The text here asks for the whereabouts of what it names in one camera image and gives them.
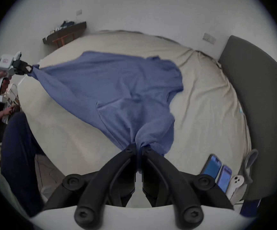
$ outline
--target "blue shirt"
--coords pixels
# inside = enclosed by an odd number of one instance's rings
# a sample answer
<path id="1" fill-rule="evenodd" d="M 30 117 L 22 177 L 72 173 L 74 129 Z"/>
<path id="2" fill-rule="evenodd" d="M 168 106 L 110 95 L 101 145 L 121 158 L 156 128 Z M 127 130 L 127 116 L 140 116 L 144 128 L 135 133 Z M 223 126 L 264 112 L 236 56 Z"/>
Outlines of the blue shirt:
<path id="1" fill-rule="evenodd" d="M 169 151 L 175 121 L 169 103 L 183 90 L 173 62 L 88 51 L 62 64 L 34 67 L 29 76 L 121 150 L 136 143 L 137 149 L 150 144 L 161 155 Z"/>

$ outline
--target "blue phone screen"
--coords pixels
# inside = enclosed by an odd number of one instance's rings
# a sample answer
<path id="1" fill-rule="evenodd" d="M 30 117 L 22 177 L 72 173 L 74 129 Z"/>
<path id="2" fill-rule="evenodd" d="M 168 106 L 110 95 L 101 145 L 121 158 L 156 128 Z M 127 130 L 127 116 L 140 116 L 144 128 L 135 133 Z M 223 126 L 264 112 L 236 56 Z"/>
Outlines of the blue phone screen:
<path id="1" fill-rule="evenodd" d="M 222 168 L 222 172 L 220 173 L 220 177 L 217 181 L 217 185 L 222 189 L 224 193 L 226 193 L 230 178 L 231 178 L 232 171 L 229 167 L 224 166 Z"/>
<path id="2" fill-rule="evenodd" d="M 208 174 L 212 176 L 214 179 L 217 177 L 217 174 L 220 170 L 221 162 L 216 156 L 212 156 L 209 164 L 202 174 Z"/>

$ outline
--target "human hand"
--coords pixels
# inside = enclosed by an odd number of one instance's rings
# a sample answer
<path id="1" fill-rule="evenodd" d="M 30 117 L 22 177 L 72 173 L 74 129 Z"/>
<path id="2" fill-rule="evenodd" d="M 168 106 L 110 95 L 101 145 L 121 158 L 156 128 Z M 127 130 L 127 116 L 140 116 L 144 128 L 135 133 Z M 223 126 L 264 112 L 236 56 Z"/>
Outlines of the human hand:
<path id="1" fill-rule="evenodd" d="M 5 77 L 7 74 L 4 71 L 0 71 L 0 79 Z M 6 92 L 6 89 L 8 88 L 8 85 L 10 84 L 12 76 L 9 76 L 8 79 L 4 79 L 1 84 L 0 94 L 3 94 Z"/>
<path id="2" fill-rule="evenodd" d="M 14 105 L 7 107 L 2 112 L 3 112 L 3 116 L 11 115 L 14 112 Z"/>

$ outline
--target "gray headboard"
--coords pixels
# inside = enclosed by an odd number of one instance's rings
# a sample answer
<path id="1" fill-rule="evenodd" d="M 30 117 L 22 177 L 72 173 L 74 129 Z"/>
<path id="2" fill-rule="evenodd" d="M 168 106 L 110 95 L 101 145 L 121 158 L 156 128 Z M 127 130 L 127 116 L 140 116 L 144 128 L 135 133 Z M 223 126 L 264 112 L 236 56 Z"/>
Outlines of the gray headboard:
<path id="1" fill-rule="evenodd" d="M 243 106 L 252 149 L 259 151 L 245 198 L 261 199 L 277 188 L 277 62 L 236 36 L 230 36 L 219 62 Z"/>

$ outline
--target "beige bed sheet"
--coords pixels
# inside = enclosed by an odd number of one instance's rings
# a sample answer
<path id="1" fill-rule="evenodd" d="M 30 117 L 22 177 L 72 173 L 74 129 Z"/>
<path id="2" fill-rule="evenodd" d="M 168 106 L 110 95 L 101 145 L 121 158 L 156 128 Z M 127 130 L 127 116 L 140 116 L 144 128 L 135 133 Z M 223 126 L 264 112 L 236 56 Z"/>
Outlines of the beige bed sheet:
<path id="1" fill-rule="evenodd" d="M 57 49 L 41 60 L 40 68 L 75 59 L 88 50 L 172 60 L 182 72 L 184 91 L 170 105 L 176 119 L 174 142 L 165 157 L 180 171 L 199 174 L 214 153 L 233 174 L 238 173 L 251 142 L 235 90 L 219 64 L 154 36 L 99 32 Z M 57 104 L 32 77 L 24 78 L 18 93 L 33 135 L 64 175 L 97 171 L 120 152 L 101 131 Z"/>

